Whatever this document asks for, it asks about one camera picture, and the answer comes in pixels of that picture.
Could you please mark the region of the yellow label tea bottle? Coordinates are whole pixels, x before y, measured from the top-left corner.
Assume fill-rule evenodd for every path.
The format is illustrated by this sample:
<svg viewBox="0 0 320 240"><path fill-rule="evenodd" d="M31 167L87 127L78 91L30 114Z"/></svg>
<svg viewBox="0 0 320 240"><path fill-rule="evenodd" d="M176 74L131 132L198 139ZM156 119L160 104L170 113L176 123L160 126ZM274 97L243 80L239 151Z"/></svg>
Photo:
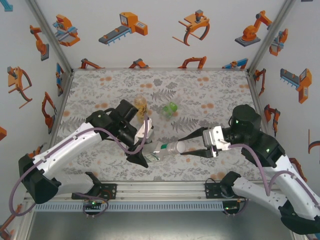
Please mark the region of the yellow label tea bottle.
<svg viewBox="0 0 320 240"><path fill-rule="evenodd" d="M143 123L145 115L148 113L148 102L145 97L138 94L134 99L134 106L138 109L136 114L139 123Z"/></svg>

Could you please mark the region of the white bottle cap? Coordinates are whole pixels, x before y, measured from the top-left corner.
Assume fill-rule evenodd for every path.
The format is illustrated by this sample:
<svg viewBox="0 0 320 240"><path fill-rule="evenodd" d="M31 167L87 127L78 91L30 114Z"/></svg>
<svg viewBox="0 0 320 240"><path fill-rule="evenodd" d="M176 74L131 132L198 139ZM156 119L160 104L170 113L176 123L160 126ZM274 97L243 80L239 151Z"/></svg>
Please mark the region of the white bottle cap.
<svg viewBox="0 0 320 240"><path fill-rule="evenodd" d="M174 145L174 150L177 154L182 154L186 151L186 144L183 141L177 141Z"/></svg>

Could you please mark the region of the clear white label bottle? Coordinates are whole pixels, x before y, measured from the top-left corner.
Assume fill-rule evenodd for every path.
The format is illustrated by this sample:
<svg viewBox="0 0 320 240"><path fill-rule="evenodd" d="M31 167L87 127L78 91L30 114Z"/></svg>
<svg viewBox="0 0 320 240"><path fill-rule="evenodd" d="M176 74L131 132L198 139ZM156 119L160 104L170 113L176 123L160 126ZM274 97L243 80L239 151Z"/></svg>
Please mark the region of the clear white label bottle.
<svg viewBox="0 0 320 240"><path fill-rule="evenodd" d="M163 160L165 156L180 154L177 143L153 142L147 144L142 150L142 156L147 163L156 163Z"/></svg>

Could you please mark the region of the floral patterned table mat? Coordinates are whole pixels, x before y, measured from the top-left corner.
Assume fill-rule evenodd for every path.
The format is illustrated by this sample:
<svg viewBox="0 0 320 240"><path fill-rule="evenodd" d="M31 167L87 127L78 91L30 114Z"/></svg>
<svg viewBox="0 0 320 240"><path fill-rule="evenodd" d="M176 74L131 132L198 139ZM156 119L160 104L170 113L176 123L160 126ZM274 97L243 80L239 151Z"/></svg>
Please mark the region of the floral patterned table mat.
<svg viewBox="0 0 320 240"><path fill-rule="evenodd" d="M115 108L121 100L132 103L137 95L147 100L154 139L175 142L200 127L227 127L234 107L254 105L246 72L237 70L77 70L66 101L56 141L74 132L97 110ZM162 108L173 102L171 118ZM92 172L101 181L204 181L221 180L234 171L248 180L261 178L239 148L218 157L167 156L148 168L130 163L114 142L100 142L74 158L62 170L78 176Z"/></svg>

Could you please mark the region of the grey metal lower panel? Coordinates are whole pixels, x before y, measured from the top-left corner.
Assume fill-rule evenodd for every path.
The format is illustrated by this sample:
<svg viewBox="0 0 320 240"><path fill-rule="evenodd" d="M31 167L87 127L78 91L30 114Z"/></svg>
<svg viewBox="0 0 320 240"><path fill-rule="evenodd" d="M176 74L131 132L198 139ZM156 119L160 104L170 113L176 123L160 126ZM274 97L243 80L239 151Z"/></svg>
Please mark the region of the grey metal lower panel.
<svg viewBox="0 0 320 240"><path fill-rule="evenodd" d="M280 220L250 207L236 217L221 212L37 212L27 240L292 240Z"/></svg>

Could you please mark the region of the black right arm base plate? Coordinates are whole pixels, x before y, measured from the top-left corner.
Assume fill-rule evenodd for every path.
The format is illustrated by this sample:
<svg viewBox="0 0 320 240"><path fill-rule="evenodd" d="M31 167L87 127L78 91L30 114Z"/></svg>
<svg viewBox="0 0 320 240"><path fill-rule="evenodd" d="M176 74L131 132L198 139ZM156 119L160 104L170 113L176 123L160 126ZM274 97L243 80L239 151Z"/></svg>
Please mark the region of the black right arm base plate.
<svg viewBox="0 0 320 240"><path fill-rule="evenodd" d="M244 197L234 193L231 187L221 185L219 182L207 182L204 184L205 197L207 199L243 199Z"/></svg>

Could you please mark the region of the aluminium frame rail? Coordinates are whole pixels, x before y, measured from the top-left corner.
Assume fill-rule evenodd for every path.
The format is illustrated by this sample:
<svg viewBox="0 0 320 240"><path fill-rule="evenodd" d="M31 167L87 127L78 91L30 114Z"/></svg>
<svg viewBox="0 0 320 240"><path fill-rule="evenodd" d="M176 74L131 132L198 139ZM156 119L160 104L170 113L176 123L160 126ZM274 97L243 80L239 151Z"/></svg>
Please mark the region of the aluminium frame rail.
<svg viewBox="0 0 320 240"><path fill-rule="evenodd" d="M206 201L204 181L115 181L115 200L118 202ZM63 183L51 201L71 201L72 193L87 193L91 181Z"/></svg>

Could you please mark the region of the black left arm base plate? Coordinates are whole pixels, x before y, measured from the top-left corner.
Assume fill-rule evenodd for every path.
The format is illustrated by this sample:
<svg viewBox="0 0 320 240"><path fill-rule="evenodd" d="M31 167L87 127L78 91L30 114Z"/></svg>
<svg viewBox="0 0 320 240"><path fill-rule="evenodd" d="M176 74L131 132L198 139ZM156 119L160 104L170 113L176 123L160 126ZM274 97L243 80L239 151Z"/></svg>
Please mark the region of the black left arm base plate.
<svg viewBox="0 0 320 240"><path fill-rule="evenodd" d="M84 196L72 193L73 200L88 200L102 198L104 200L114 200L117 194L117 184L102 183L100 187L94 186L88 193L83 193Z"/></svg>

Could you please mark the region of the aluminium frame post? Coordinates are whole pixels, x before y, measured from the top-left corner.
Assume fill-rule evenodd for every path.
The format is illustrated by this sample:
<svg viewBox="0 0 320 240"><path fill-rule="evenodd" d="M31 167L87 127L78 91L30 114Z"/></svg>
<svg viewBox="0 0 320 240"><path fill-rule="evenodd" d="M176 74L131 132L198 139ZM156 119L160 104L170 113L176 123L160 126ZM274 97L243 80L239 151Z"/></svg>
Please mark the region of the aluminium frame post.
<svg viewBox="0 0 320 240"><path fill-rule="evenodd" d="M58 59L60 60L62 66L64 67L64 70L66 70L69 73L69 75L72 75L73 67L71 66L69 60L67 59L67 56L60 47L60 44L56 39L55 34L52 31L44 13L40 9L39 4L36 0L25 0L25 2L28 5L33 16L35 17L37 23L39 24L39 27L41 28L42 32L47 37L49 44L51 45Z"/></svg>
<svg viewBox="0 0 320 240"><path fill-rule="evenodd" d="M273 42L276 34L280 30L280 27L282 26L283 22L287 18L288 14L290 13L291 9L293 8L294 4L297 0L285 0L282 4L281 8L279 9L276 18L272 22L272 25L270 29L268 30L268 33L266 34L265 38L262 41L262 44L258 48L257 53L255 54L249 68L248 68L248 75L251 76L255 70L257 69L259 63L263 59L265 53L269 49L269 46Z"/></svg>

